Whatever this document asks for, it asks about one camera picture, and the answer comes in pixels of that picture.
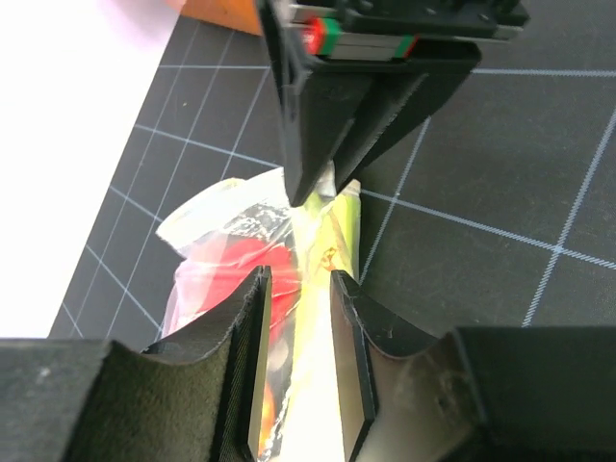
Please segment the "snack package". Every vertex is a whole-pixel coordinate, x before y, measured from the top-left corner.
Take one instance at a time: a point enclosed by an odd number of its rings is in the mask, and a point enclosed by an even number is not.
[[[357,273],[359,183],[334,194],[330,169],[306,204],[292,209],[279,168],[217,183],[157,230],[185,259],[164,336],[217,306],[255,266],[271,268],[260,461],[344,460],[329,273]]]

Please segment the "green stripe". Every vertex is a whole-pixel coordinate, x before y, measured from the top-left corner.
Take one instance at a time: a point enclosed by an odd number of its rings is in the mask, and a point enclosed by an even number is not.
[[[404,53],[408,50],[408,47],[413,43],[413,36],[404,36],[398,48],[396,48],[396,53],[394,53],[394,58],[404,58]]]
[[[338,21],[336,19],[332,19],[331,17],[324,17],[321,19],[325,26],[325,39],[323,41],[323,45],[321,50],[319,50],[320,55],[330,55],[334,48],[336,47],[336,42],[340,37],[340,26],[338,25]]]

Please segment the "black cutting mat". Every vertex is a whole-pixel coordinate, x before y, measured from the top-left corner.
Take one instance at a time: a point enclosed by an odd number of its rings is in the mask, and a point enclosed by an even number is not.
[[[361,281],[432,333],[616,321],[616,3],[532,22],[362,175]],[[223,177],[280,165],[260,40],[180,18],[52,337],[159,335],[179,258],[154,235]]]

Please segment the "grid line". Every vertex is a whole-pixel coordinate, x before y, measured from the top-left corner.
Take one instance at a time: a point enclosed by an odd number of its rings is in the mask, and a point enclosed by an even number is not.
[[[234,33],[235,31],[231,31],[231,34],[229,34],[229,38],[227,39],[224,49],[222,50],[222,53],[220,54],[218,64],[221,64],[222,61],[224,60],[227,54],[227,51],[229,49],[229,45],[231,44],[231,40],[233,39]],[[194,121],[192,122],[191,130],[189,131],[189,134],[187,136],[188,140],[193,135],[194,128],[196,127],[196,124],[199,121],[201,112],[203,111],[203,108],[205,107],[205,103],[208,99],[208,96],[210,95],[210,92],[212,91],[212,87],[214,86],[214,82],[216,81],[217,76],[218,76],[218,69],[214,71],[214,75],[212,75],[212,79],[210,80],[210,83],[208,84],[208,88],[205,90],[205,94],[203,95],[203,98],[201,99],[201,104],[199,106],[198,111],[196,112],[196,115],[194,116]],[[161,209],[163,208],[163,204],[165,202],[165,199],[167,198],[168,191],[171,187],[171,184],[173,183],[175,172],[177,171],[177,168],[179,167],[180,163],[182,162],[182,159],[184,158],[184,152],[186,151],[187,146],[188,146],[188,143],[184,142],[184,145],[182,146],[182,150],[180,151],[180,155],[178,156],[177,162],[175,163],[175,167],[173,168],[173,172],[171,173],[171,177],[169,178],[167,182],[167,187],[165,188],[165,192],[163,193],[163,197],[161,198],[161,203],[158,206],[158,210],[154,214],[156,217],[161,213]],[[122,306],[122,301],[124,300],[126,295],[129,294],[128,287],[131,285],[131,281],[133,280],[133,276],[135,275],[137,266],[139,265],[139,261],[141,260],[141,256],[143,255],[143,251],[145,250],[145,246],[147,245],[147,240],[150,238],[150,235],[152,234],[152,230],[154,229],[155,223],[156,223],[156,220],[152,219],[150,228],[147,231],[147,234],[145,235],[145,239],[143,240],[143,245],[141,246],[141,250],[139,252],[139,255],[137,256],[137,261],[135,262],[135,265],[133,266],[131,275],[129,276],[128,282],[126,283],[126,287],[124,288],[124,293],[122,294],[122,298],[120,299],[119,304],[117,305],[117,309],[115,310],[114,318],[112,319],[112,323],[109,326],[109,330],[107,331],[106,338],[109,337],[112,329],[114,328],[114,324],[116,323],[117,314],[119,313],[120,307]]]
[[[270,69],[269,65],[220,65],[215,64],[160,64],[161,69],[234,69],[234,70],[259,70]],[[614,78],[616,70],[612,69],[533,69],[533,68],[497,68],[477,67],[473,74],[486,75],[525,75],[532,77],[594,77]]]
[[[614,108],[614,111],[612,112],[612,116],[607,122],[607,126],[605,127],[605,130],[603,132],[601,141],[599,142],[599,145],[597,146],[597,151],[595,152],[595,155],[593,156],[593,160],[590,163],[588,170],[586,171],[586,175],[584,176],[584,181],[579,187],[576,200],[574,201],[574,204],[571,207],[569,216],[567,216],[567,220],[565,221],[565,224],[563,225],[562,231],[560,233],[560,237],[558,238],[558,243],[556,244],[558,251],[555,251],[552,254],[552,257],[550,258],[550,261],[548,262],[548,265],[546,266],[543,276],[541,277],[541,281],[539,281],[539,286],[537,287],[537,290],[535,291],[535,295],[532,298],[532,301],[530,302],[530,306],[528,307],[528,311],[526,312],[526,316],[524,318],[524,321],[522,322],[522,327],[528,327],[532,323],[532,319],[535,316],[537,307],[539,306],[539,302],[541,301],[541,297],[543,296],[543,293],[546,290],[546,286],[550,282],[554,267],[556,266],[558,257],[561,254],[560,249],[563,248],[563,246],[565,245],[565,242],[567,241],[567,238],[569,237],[571,228],[574,224],[574,221],[576,220],[576,217],[578,216],[579,207],[581,207],[581,203],[583,202],[584,197],[586,196],[586,193],[588,192],[590,183],[593,180],[593,177],[595,176],[595,172],[597,171],[597,166],[599,165],[599,162],[601,161],[603,157],[605,149],[607,148],[607,145],[609,144],[609,141],[612,138],[612,133],[614,132],[615,126],[616,126],[616,108]]]
[[[162,130],[158,130],[158,129],[155,129],[155,128],[146,127],[145,125],[139,125],[138,123],[135,124],[135,128],[139,128],[140,130],[144,130],[146,132],[151,132],[151,133],[154,133],[156,135],[160,135],[161,137],[171,138],[172,140],[183,141],[183,142],[186,142],[186,143],[191,144],[193,146],[204,147],[206,149],[210,149],[211,151],[220,152],[222,154],[227,154],[229,156],[231,155],[231,152],[232,152],[229,149],[224,149],[222,147],[213,146],[213,145],[208,144],[206,142],[189,140],[188,138],[179,137],[179,136],[173,135],[173,134],[171,134],[169,132],[164,132]],[[262,166],[271,167],[271,168],[279,168],[280,167],[280,165],[275,164],[273,162],[263,161],[261,159],[257,159],[256,157],[246,156],[245,154],[242,154],[242,153],[239,153],[239,152],[234,152],[233,155],[235,157],[237,157],[238,159],[244,159],[245,161],[250,161],[250,162],[254,162],[256,164],[261,164]]]
[[[186,49],[186,52],[184,53],[183,58],[182,58],[182,63],[185,62],[186,59],[189,56],[189,53],[191,51],[191,48],[193,47],[194,38],[196,37],[196,33],[197,33],[198,29],[199,29],[199,23],[196,24],[196,26],[194,28],[194,31],[192,32],[191,40],[190,40],[190,42],[189,42],[189,44],[187,46],[187,49]],[[158,118],[156,120],[156,124],[154,126],[155,128],[158,128],[158,125],[160,124],[161,120],[163,119],[163,114],[165,113],[165,108],[167,107],[167,104],[169,102],[171,94],[173,93],[173,90],[175,89],[175,84],[178,81],[179,75],[180,75],[180,69],[178,69],[175,72],[175,76],[173,77],[173,82],[171,83],[171,86],[169,88],[169,92],[167,94],[167,97],[165,98],[165,103],[163,104],[163,108],[161,109],[161,113],[159,114],[159,116],[158,116]],[[133,190],[133,186],[135,185],[135,181],[137,180],[137,176],[139,175],[139,172],[140,172],[140,169],[141,169],[141,165],[143,164],[143,159],[145,158],[145,155],[147,154],[147,151],[148,151],[148,149],[149,149],[149,147],[150,147],[150,145],[152,143],[153,138],[154,138],[154,134],[151,134],[150,138],[149,138],[149,140],[147,142],[147,145],[145,146],[145,149],[143,151],[143,155],[141,156],[141,160],[140,160],[139,166],[137,167],[137,170],[135,171],[135,175],[133,176],[133,180],[131,181],[131,184],[128,187],[127,195],[130,195],[131,190]],[[105,257],[105,253],[107,252],[107,249],[109,248],[109,244],[110,244],[110,242],[112,240],[114,232],[116,231],[117,224],[119,222],[119,218],[120,218],[120,216],[122,214],[122,211],[124,210],[125,205],[126,205],[126,201],[124,200],[122,202],[122,205],[121,205],[120,209],[119,209],[119,212],[117,213],[117,218],[115,219],[115,223],[114,223],[114,226],[112,227],[112,231],[109,234],[109,238],[107,239],[107,242],[105,243],[105,247],[103,248],[103,252],[102,252],[101,257],[99,259],[99,263],[96,266],[96,269],[94,270],[94,275],[92,276],[92,280],[90,282],[90,285],[88,286],[88,290],[86,291],[86,295],[84,296],[84,301],[82,302],[82,304],[81,304],[81,306],[79,308],[79,312],[77,313],[77,317],[75,319],[75,322],[79,321],[79,319],[81,318],[81,315],[82,315],[82,313],[84,311],[84,307],[86,306],[86,302],[88,301],[88,297],[90,296],[90,292],[91,292],[92,286],[94,285],[94,280],[96,279],[96,274],[98,273],[98,271],[99,271],[99,269],[101,267],[101,263],[103,261],[103,258]]]
[[[74,331],[77,331],[77,334],[79,334],[79,336],[83,339],[84,338],[84,334],[81,333],[81,330],[79,329],[79,326],[77,325],[77,322],[75,322],[75,319],[73,318],[73,315],[70,314],[70,311],[68,311],[68,308],[66,308],[66,305],[64,304],[64,302],[62,302],[62,307],[63,307],[64,311],[66,312],[66,315],[68,316],[70,321],[73,323],[73,328],[70,331],[70,335],[72,335],[72,333]]]
[[[531,77],[616,77],[616,70],[581,70],[581,69],[491,69],[479,67],[473,74],[486,75],[526,75]]]
[[[427,128],[430,125],[430,120],[431,118],[428,117],[423,123],[422,131],[417,136],[417,140],[415,141],[415,146],[413,146],[413,151],[411,152],[411,155],[408,158],[408,162],[406,163],[406,166],[404,166],[404,170],[402,171],[402,174],[398,181],[398,186],[396,187],[396,193],[394,194],[393,199],[398,199],[400,196],[400,193],[402,192],[402,188],[404,187],[404,183],[406,182],[406,177],[408,176],[408,173],[411,171],[411,166],[413,166],[413,162],[415,161],[415,158],[417,157],[417,153],[419,152],[420,147],[422,146],[422,143],[424,142],[425,132],[427,131]],[[383,237],[383,233],[385,232],[387,223],[389,222],[389,219],[392,216],[392,213],[394,212],[395,206],[396,206],[396,202],[392,201],[389,205],[389,208],[387,209],[387,212],[385,214],[385,217],[383,218],[383,221],[381,222],[380,228],[378,228],[378,231],[376,233],[376,238],[374,238],[372,247],[370,251],[368,252],[368,258],[366,259],[366,263],[364,264],[362,273],[359,276],[360,285],[362,285],[364,283],[364,280],[366,279],[366,274],[368,274],[368,269],[370,268],[370,264],[372,263],[372,258],[374,258],[374,254],[376,253],[376,250],[378,249],[378,245],[381,241],[381,238]]]
[[[232,69],[260,70],[270,69],[268,65],[215,65],[215,64],[160,64],[161,69]]]
[[[233,143],[233,149],[231,149],[231,152],[229,153],[229,158],[227,159],[227,163],[225,164],[224,169],[222,170],[220,181],[222,181],[224,179],[224,176],[227,174],[227,170],[229,169],[229,166],[231,165],[231,161],[233,160],[233,157],[235,156],[235,151],[238,148],[238,144],[240,144],[240,140],[242,139],[242,135],[244,134],[244,130],[246,128],[246,125],[248,124],[248,120],[250,119],[250,116],[252,115],[252,111],[254,110],[254,107],[257,104],[257,99],[259,98],[259,95],[261,94],[261,89],[263,88],[263,85],[266,83],[266,80],[268,79],[268,74],[270,74],[269,69],[263,72],[263,77],[261,77],[261,82],[259,82],[259,86],[257,87],[257,90],[254,93],[252,101],[250,102],[250,106],[248,107],[248,112],[246,113],[246,116],[244,117],[244,122],[242,122],[242,127],[240,127],[240,133],[238,133],[238,136],[236,137],[235,142]]]
[[[231,151],[229,151],[228,149],[222,149],[222,148],[219,148],[219,147],[211,146],[209,144],[205,144],[205,143],[199,142],[199,141],[187,140],[186,138],[178,137],[178,136],[175,136],[175,135],[171,135],[170,133],[162,132],[160,130],[154,130],[154,129],[152,129],[150,127],[146,127],[144,125],[135,125],[135,126],[137,128],[139,128],[139,129],[142,129],[142,130],[145,130],[145,131],[149,131],[149,132],[154,132],[154,133],[159,134],[159,135],[164,136],[164,137],[171,137],[171,138],[174,138],[175,140],[187,142],[188,144],[193,144],[193,145],[196,145],[196,146],[201,146],[201,147],[204,147],[204,148],[207,148],[207,149],[211,149],[211,150],[214,150],[214,151],[217,151],[217,152],[222,152],[222,153],[225,153],[225,154],[228,154],[228,155],[231,154]],[[262,161],[261,159],[257,159],[257,158],[251,157],[251,156],[247,156],[245,154],[241,154],[241,153],[238,153],[238,152],[235,153],[235,156],[238,157],[238,158],[244,159],[246,161],[254,162],[256,164],[264,165],[264,166],[271,167],[271,168],[279,168],[279,167],[281,167],[278,164],[274,164],[272,162],[267,162],[267,161]],[[504,237],[504,238],[507,238],[507,239],[511,239],[513,241],[518,241],[518,242],[523,243],[523,244],[528,244],[528,245],[533,245],[535,247],[544,248],[544,249],[549,250],[551,252],[562,253],[563,255],[567,255],[569,257],[576,258],[578,260],[582,260],[582,261],[587,262],[587,263],[592,263],[592,264],[599,265],[601,267],[605,267],[605,268],[608,268],[608,269],[611,269],[611,270],[616,270],[616,263],[610,262],[608,260],[604,260],[602,258],[593,257],[591,255],[586,255],[586,254],[583,254],[581,252],[577,252],[575,250],[566,249],[566,248],[562,248],[562,249],[559,250],[555,244],[548,244],[548,243],[545,243],[543,241],[539,241],[539,240],[536,240],[536,239],[529,238],[527,236],[522,236],[520,234],[512,233],[510,231],[505,231],[503,229],[499,229],[499,228],[494,227],[494,226],[490,226],[490,225],[487,225],[487,224],[479,223],[479,222],[473,221],[471,219],[461,218],[461,217],[458,217],[458,216],[455,216],[455,215],[451,215],[451,214],[448,214],[448,213],[445,213],[445,212],[441,212],[441,211],[438,211],[438,210],[435,210],[435,209],[431,209],[429,207],[424,207],[422,205],[415,204],[413,202],[408,202],[406,200],[402,200],[402,199],[399,199],[399,198],[393,198],[393,197],[390,197],[389,195],[381,194],[379,192],[374,192],[374,191],[370,191],[370,190],[366,190],[366,189],[362,189],[361,192],[362,192],[362,194],[367,195],[368,197],[374,197],[376,199],[384,200],[386,202],[395,202],[397,205],[400,205],[401,207],[404,207],[404,208],[407,208],[407,209],[412,209],[412,210],[415,210],[417,212],[422,212],[422,213],[427,214],[427,215],[432,215],[434,217],[446,219],[448,221],[453,221],[453,222],[456,222],[458,224],[463,224],[465,226],[470,226],[472,228],[475,228],[475,229],[478,229],[478,230],[481,230],[481,231],[485,231],[487,233],[496,234],[498,236],[501,236],[501,237]]]
[[[146,318],[149,319],[150,322],[152,322],[157,328],[161,328],[161,326],[156,322],[156,320],[154,318],[152,318],[152,315],[149,314],[149,312],[143,308],[143,305],[140,304],[140,302],[135,298],[135,296],[133,294],[131,294],[128,291],[127,286],[125,286],[124,284],[122,284],[122,281],[119,280],[119,278],[114,274],[114,272],[111,270],[111,268],[109,268],[105,262],[103,262],[103,259],[100,258],[96,252],[94,252],[94,250],[86,244],[86,250],[92,255],[92,257],[94,257],[96,259],[96,261],[98,262],[98,264],[100,265],[100,267],[105,270],[112,279],[114,279],[114,282],[119,286],[119,288],[124,291],[124,293],[128,294],[128,297],[133,301],[133,303],[135,303],[137,305],[137,307],[143,312],[143,314],[145,315]]]
[[[120,196],[122,199],[124,199],[126,202],[128,202],[129,204],[135,206],[137,209],[141,210],[142,212],[144,212],[146,215],[148,215],[150,218],[158,221],[159,223],[162,223],[163,220],[154,215],[152,212],[150,212],[149,210],[147,210],[145,207],[143,207],[139,202],[131,199],[128,195],[126,195],[124,192],[120,191],[118,188],[114,187],[113,185],[109,186],[109,190],[112,193],[117,194],[118,196]]]

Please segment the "white surface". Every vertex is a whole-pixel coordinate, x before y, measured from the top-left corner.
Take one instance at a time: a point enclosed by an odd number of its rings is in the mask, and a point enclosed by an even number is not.
[[[0,337],[46,337],[177,19],[164,0],[0,14]]]

